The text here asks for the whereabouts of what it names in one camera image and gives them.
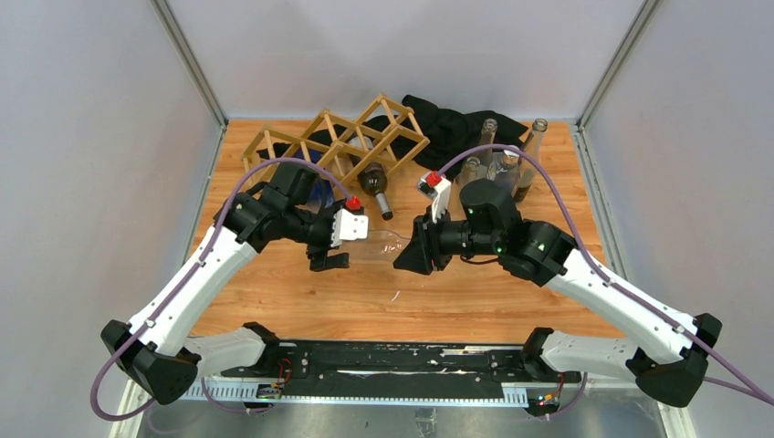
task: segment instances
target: metal frame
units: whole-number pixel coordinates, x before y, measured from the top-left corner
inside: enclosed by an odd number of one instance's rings
[[[586,107],[578,118],[577,125],[581,131],[583,131],[583,129],[591,122],[591,118],[599,107],[602,98],[604,98],[608,88],[618,75],[618,70],[621,68],[626,58],[629,57],[629,53],[637,43],[637,40],[640,39],[640,35],[650,22],[656,7],[660,4],[661,0],[644,0],[643,5],[640,6],[640,10],[637,11],[637,15],[629,26],[629,30],[626,31],[626,36],[623,37],[623,41],[621,41],[618,49],[616,49],[615,55],[612,56],[610,65],[605,69],[599,84],[597,84],[594,92],[591,93],[589,102],[586,103]]]
[[[218,103],[212,87],[210,87],[209,82],[207,82],[207,78],[204,76],[202,68],[199,66],[199,62],[196,60],[194,52],[191,50],[191,46],[185,39],[185,35],[183,34],[180,25],[177,23],[177,19],[175,19],[169,3],[167,3],[167,0],[150,1],[151,5],[153,5],[153,9],[156,10],[156,14],[159,15],[159,19],[164,25],[167,34],[169,34],[174,47],[180,54],[180,58],[183,60],[185,67],[188,69],[188,73],[191,74],[193,83],[199,89],[199,93],[202,95],[204,103],[213,114],[215,121],[220,125],[221,129],[225,130],[225,126],[228,124],[228,118],[223,112],[223,108],[221,108]]]
[[[174,18],[172,9],[166,0],[150,0],[154,9],[156,10],[159,19],[162,21],[165,29],[167,30],[170,39],[175,45],[178,53],[183,60],[186,68],[191,74],[191,78],[199,89],[202,98],[211,111],[215,121],[221,127],[221,136],[217,146],[214,148],[213,156],[211,157],[210,168],[207,172],[206,180],[203,184],[202,191],[200,193],[199,206],[200,208],[204,204],[210,181],[212,180],[212,174],[215,164],[217,163],[217,157],[223,145],[225,138],[225,128],[228,124],[228,118],[226,117],[223,109],[217,101],[214,91],[210,87],[209,83],[204,76],[204,73],[196,61],[193,51],[189,46],[183,31]],[[591,208],[597,219],[597,230],[600,234],[602,247],[608,262],[614,270],[620,276],[626,278],[627,265],[624,254],[622,254],[620,248],[617,245],[617,229],[615,222],[612,219],[610,206],[607,203],[604,190],[599,181],[599,172],[597,169],[597,163],[594,159],[593,150],[590,149],[586,138],[586,129],[591,123],[596,110],[599,108],[601,102],[604,99],[605,94],[610,88],[611,84],[618,75],[622,65],[629,57],[634,45],[639,40],[647,24],[650,22],[654,11],[661,4],[661,0],[644,0],[642,6],[632,24],[623,38],[621,44],[616,49],[610,64],[606,68],[599,83],[594,91],[591,93],[591,97],[584,107],[581,115],[576,120],[563,120],[567,121],[570,125],[570,132],[572,135],[575,151],[578,155],[580,162],[580,170],[583,175],[583,179],[589,194]],[[194,239],[194,233],[196,226],[198,225],[199,218],[197,217],[192,226],[191,236],[189,238],[189,245],[186,246],[184,253],[188,254],[191,243]],[[590,387],[595,388],[630,388],[633,385],[630,382],[610,381],[602,376],[592,376],[594,379],[590,381]],[[134,381],[129,380],[127,382],[126,389],[123,393],[123,397],[120,401],[119,412],[128,412],[136,409],[147,400],[148,394]],[[696,431],[690,419],[687,409],[676,409],[659,403],[659,411],[664,422],[664,430],[669,438],[672,437],[695,437]],[[110,431],[111,437],[134,437],[139,431],[142,414],[128,420],[126,422],[116,422]]]

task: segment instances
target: black cloth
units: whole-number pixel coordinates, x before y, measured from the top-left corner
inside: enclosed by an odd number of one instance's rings
[[[486,119],[497,120],[497,134],[495,142],[521,146],[518,138],[527,132],[527,127],[497,112],[486,110],[463,114],[453,109],[440,109],[432,102],[415,96],[406,95],[401,103],[411,107],[419,127],[423,134],[430,140],[430,144],[414,157],[417,164],[431,171],[437,171],[457,154],[466,151],[478,144],[481,137],[481,125]],[[369,128],[384,130],[390,121],[387,116],[377,116],[364,123]],[[405,120],[403,126],[412,128],[411,122]],[[340,125],[334,125],[336,133],[341,135],[346,129]],[[330,145],[330,134],[327,130],[318,130],[309,136],[309,139],[318,143]],[[395,156],[402,158],[407,154],[416,142],[404,137],[398,137],[392,142],[392,151]],[[287,148],[286,143],[275,143],[277,155]],[[261,158],[268,158],[266,151],[258,153]],[[452,167],[446,176],[450,179],[456,177],[462,168],[462,163]]]

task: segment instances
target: wooden lattice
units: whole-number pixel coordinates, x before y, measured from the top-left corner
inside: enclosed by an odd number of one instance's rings
[[[379,108],[383,108],[387,114],[390,124],[384,130],[373,130],[363,123],[370,119],[373,113]],[[412,129],[401,125],[406,119],[412,125]],[[311,141],[309,135],[320,129],[320,125],[325,125],[325,129],[330,133],[332,142],[330,146]],[[336,135],[333,125],[341,125],[346,130],[341,135]],[[353,135],[357,135],[361,145],[365,145],[364,136],[373,138],[373,149],[366,151],[354,147],[347,143]],[[398,137],[406,137],[416,141],[416,145],[405,154],[400,160],[395,157],[391,144]],[[373,100],[371,105],[355,120],[349,120],[325,109],[309,124],[304,132],[299,135],[290,135],[285,132],[274,130],[265,126],[258,132],[256,137],[250,142],[242,153],[242,163],[245,165],[245,172],[252,169],[261,162],[261,157],[256,153],[262,142],[266,144],[266,150],[270,158],[276,158],[277,153],[274,150],[274,142],[283,141],[289,143],[288,149],[281,155],[283,157],[292,157],[301,150],[304,160],[311,161],[309,150],[318,151],[321,157],[317,163],[322,167],[331,165],[333,174],[344,184],[351,182],[365,167],[371,162],[378,162],[384,167],[384,171],[389,177],[392,173],[403,166],[404,163],[413,159],[417,153],[421,152],[430,142],[422,134],[419,124],[413,115],[413,109],[404,107],[400,103],[380,94]],[[347,154],[361,158],[357,165],[353,166],[348,172],[345,170],[349,166],[342,165],[341,160],[349,160]],[[268,181],[274,174],[276,166],[256,173],[250,178],[250,183],[255,184],[259,181]]]

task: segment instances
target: dark wine bottle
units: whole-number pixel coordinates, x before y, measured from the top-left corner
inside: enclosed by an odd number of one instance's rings
[[[360,139],[355,136],[349,144],[358,148],[369,151],[373,149],[373,142],[368,137],[363,137],[366,144],[361,145]],[[359,157],[350,155],[350,161],[352,165],[357,165],[361,162]],[[365,169],[358,174],[358,182],[361,184],[363,191],[369,196],[376,198],[376,203],[379,205],[379,209],[382,211],[382,219],[389,221],[392,219],[392,208],[387,201],[387,196],[384,192],[387,190],[387,174],[384,173],[384,168],[378,162],[370,162]]]

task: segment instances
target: gray floor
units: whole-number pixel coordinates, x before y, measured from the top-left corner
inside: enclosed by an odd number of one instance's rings
[[[573,395],[567,391],[562,398]],[[192,419],[202,414],[195,422]],[[138,436],[287,438],[451,437],[665,437],[656,403],[632,390],[594,390],[565,415],[548,423],[530,421],[521,409],[417,408],[407,406],[278,405],[257,415],[222,412],[206,402],[178,401],[152,409]]]

